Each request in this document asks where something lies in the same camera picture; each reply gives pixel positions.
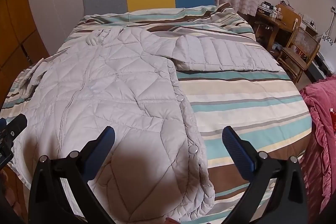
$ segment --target wooden cabinet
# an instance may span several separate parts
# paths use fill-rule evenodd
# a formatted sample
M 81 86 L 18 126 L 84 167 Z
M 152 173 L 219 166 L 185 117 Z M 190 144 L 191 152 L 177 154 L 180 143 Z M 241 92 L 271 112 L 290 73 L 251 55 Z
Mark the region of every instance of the wooden cabinet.
M 17 75 L 48 56 L 29 1 L 0 0 L 0 108 Z
M 37 63 L 41 58 L 49 57 L 49 54 L 42 42 L 40 34 L 35 30 L 23 43 L 22 46 L 28 54 L 31 62 Z
M 21 217 L 23 218 L 25 223 L 28 223 L 28 213 L 26 209 L 26 202 L 23 190 L 25 186 L 22 184 L 22 182 L 16 176 L 16 174 L 7 166 L 5 166 L 3 170 L 6 172 L 8 176 L 8 182 L 6 186 L 13 190 L 15 200 L 20 204 L 21 207 Z
M 9 17 L 6 0 L 0 0 L 0 45 L 0 66 L 2 66 L 19 46 Z

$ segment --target snap button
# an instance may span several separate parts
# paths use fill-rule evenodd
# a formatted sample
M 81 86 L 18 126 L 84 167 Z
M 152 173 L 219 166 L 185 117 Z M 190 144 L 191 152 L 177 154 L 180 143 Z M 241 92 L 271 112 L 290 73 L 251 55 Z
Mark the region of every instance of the snap button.
M 183 95 L 179 95 L 179 96 L 177 97 L 177 100 L 178 100 L 179 102 L 182 102 L 182 101 L 184 100 L 184 96 L 183 96 Z
M 198 146 L 197 145 L 192 145 L 191 147 L 189 147 L 189 153 L 190 154 L 196 154 L 198 151 Z

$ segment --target blue gripper pad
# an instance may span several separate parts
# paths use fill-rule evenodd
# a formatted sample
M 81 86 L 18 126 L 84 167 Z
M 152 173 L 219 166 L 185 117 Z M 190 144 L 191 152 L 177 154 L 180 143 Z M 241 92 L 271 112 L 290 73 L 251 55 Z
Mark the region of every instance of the blue gripper pad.
M 114 129 L 112 127 L 106 127 L 97 140 L 90 141 L 95 143 L 95 147 L 83 163 L 83 171 L 81 172 L 83 181 L 88 182 L 96 177 L 114 144 L 115 138 Z
M 5 118 L 0 119 L 0 132 L 6 127 L 7 122 Z
M 248 143 L 251 147 L 252 145 L 249 142 L 243 141 L 241 138 L 239 138 L 237 133 L 230 126 L 223 129 L 222 141 L 233 162 L 235 163 L 241 177 L 245 180 L 248 180 L 249 182 L 252 182 L 254 179 L 253 172 L 255 170 L 255 162 L 248 155 L 249 152 L 245 150 L 246 145 L 244 142 Z

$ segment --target wooden wardrobe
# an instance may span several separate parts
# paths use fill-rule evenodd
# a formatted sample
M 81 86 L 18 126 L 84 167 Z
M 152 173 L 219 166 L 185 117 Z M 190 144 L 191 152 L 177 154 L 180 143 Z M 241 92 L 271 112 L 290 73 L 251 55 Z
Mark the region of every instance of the wooden wardrobe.
M 0 0 L 0 107 L 17 75 L 48 56 L 28 0 Z

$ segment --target screw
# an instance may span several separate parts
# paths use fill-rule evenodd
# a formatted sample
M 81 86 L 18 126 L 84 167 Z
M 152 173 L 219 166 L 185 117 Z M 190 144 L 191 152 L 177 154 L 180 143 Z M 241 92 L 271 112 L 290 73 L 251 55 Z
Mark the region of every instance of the screw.
M 47 160 L 47 156 L 43 155 L 40 157 L 40 162 L 45 162 Z
M 70 158 L 76 158 L 78 155 L 79 155 L 79 152 L 78 151 L 72 151 L 70 152 Z
M 290 160 L 291 160 L 291 162 L 293 162 L 293 163 L 297 163 L 297 157 L 295 157 L 295 156 L 291 156 L 291 157 L 290 157 Z
M 260 151 L 259 152 L 259 157 L 262 158 L 262 159 L 266 159 L 268 157 L 267 153 L 264 152 L 264 151 Z

